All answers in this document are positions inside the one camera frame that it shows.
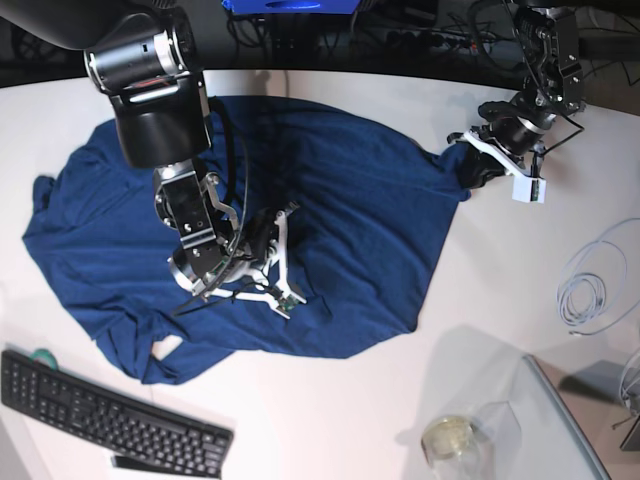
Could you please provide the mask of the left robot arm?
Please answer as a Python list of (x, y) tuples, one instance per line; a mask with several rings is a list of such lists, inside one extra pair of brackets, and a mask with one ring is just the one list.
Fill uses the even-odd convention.
[(584, 131), (571, 119), (584, 108), (577, 20), (570, 8), (544, 1), (476, 1), (467, 10), (476, 43), (478, 14), (497, 6), (505, 9), (521, 51), (522, 62), (509, 71), (523, 75), (522, 89), (508, 101), (481, 104), (484, 123), (454, 132), (447, 141), (467, 146), (458, 170), (464, 188), (510, 176), (514, 200), (542, 204), (545, 157)]

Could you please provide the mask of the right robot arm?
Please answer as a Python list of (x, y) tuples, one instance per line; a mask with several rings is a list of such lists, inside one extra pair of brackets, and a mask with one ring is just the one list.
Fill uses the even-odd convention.
[(1, 14), (57, 47), (79, 51), (114, 109), (122, 151), (153, 171), (155, 210), (175, 230), (176, 283), (194, 298), (263, 302), (283, 317), (304, 303), (288, 279), (293, 205), (249, 217), (232, 201), (246, 143), (208, 97), (186, 12), (173, 1), (5, 1)]

